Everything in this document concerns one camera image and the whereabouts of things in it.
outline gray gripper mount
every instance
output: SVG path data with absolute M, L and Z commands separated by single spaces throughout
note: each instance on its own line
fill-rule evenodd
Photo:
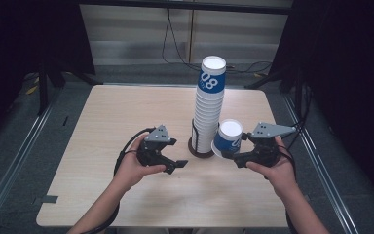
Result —
M 271 138 L 275 136 L 285 135 L 296 132 L 295 127 L 287 127 L 282 125 L 273 125 L 259 122 L 251 133 L 251 137 L 255 138 Z
M 151 132 L 146 138 L 145 141 L 150 142 L 170 142 L 171 137 L 169 137 L 166 126 L 160 125 L 153 132 Z

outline blue printed number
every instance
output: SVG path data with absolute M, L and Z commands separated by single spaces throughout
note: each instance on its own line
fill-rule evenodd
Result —
M 202 78 L 202 81 L 205 82 L 206 88 L 208 88 L 209 90 L 211 90 L 212 88 L 214 88 L 214 86 L 216 86 L 218 84 L 218 81 L 214 78 L 211 78 L 211 75 L 209 75 L 207 73 L 203 72 L 201 78 Z
M 238 138 L 238 139 L 236 139 L 236 140 L 232 143 L 232 146 L 233 146 L 234 148 L 240 148 L 240 142 L 241 142 L 241 139 Z

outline white paper cup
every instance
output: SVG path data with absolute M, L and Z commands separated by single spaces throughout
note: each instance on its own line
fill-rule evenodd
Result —
M 217 131 L 218 124 L 215 123 L 194 123 L 195 127 L 203 134 L 206 134 L 207 132 L 215 132 Z
M 212 107 L 212 106 L 220 106 L 223 104 L 223 98 L 215 100 L 215 101 L 208 101 L 208 100 L 203 100 L 200 98 L 196 98 L 196 104 L 200 105 L 201 107 Z
M 202 91 L 199 86 L 197 86 L 196 89 L 196 98 L 200 99 L 203 102 L 207 103 L 213 103 L 213 102 L 219 102 L 221 99 L 224 98 L 224 90 L 221 92 L 215 94 L 215 95 L 208 95 L 204 91 Z
M 206 117 L 203 117 L 199 114 L 196 114 L 194 116 L 194 120 L 195 120 L 195 123 L 201 123 L 201 124 L 204 124 L 204 125 L 210 125 L 210 124 L 214 124 L 214 123 L 218 123 L 218 118 L 219 116 L 217 116 L 217 118 L 206 118 Z
M 221 110 L 217 111 L 217 112 L 205 112 L 205 111 L 202 111 L 199 108 L 196 108 L 196 114 L 195 115 L 201 117 L 202 119 L 208 120 L 208 121 L 213 120 L 213 121 L 218 122 L 218 119 L 220 118 L 220 113 L 221 113 Z
M 221 122 L 214 137 L 213 148 L 217 156 L 222 156 L 221 152 L 225 151 L 234 154 L 240 151 L 242 142 L 242 124 L 234 119 L 226 119 Z
M 207 135 L 205 135 L 204 133 L 201 133 L 198 130 L 198 134 L 199 136 L 197 136 L 196 132 L 193 131 L 193 135 L 192 135 L 193 149 L 197 150 L 198 153 L 208 153 L 209 151 L 211 151 L 211 142 L 216 134 L 216 129 L 213 130 L 211 134 L 207 132 Z
M 217 113 L 221 111 L 221 104 L 219 105 L 201 105 L 199 103 L 196 103 L 196 110 L 200 110 L 203 113 Z
M 195 123 L 194 125 L 199 132 L 200 137 L 211 136 L 217 131 L 217 124 L 202 126 L 198 123 Z
M 226 61 L 210 56 L 203 59 L 198 81 L 198 93 L 204 98 L 219 98 L 223 95 L 226 79 Z

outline white wall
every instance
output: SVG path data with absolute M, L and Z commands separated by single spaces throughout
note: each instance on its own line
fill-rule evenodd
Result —
M 291 0 L 197 1 L 275 7 L 290 7 L 292 3 Z M 164 62 L 167 10 L 82 5 L 81 11 L 95 65 Z M 287 16 L 266 14 L 170 10 L 180 54 L 185 60 L 198 63 L 208 55 L 218 55 L 229 62 L 272 60 L 286 19 Z M 180 61 L 170 31 L 165 58 Z

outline forearm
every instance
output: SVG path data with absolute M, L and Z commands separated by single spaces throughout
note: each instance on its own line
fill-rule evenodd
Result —
M 290 220 L 299 234 L 329 233 L 306 201 L 299 188 L 292 189 L 280 197 L 286 207 Z
M 105 222 L 113 214 L 127 190 L 125 186 L 113 180 L 68 233 L 83 233 Z

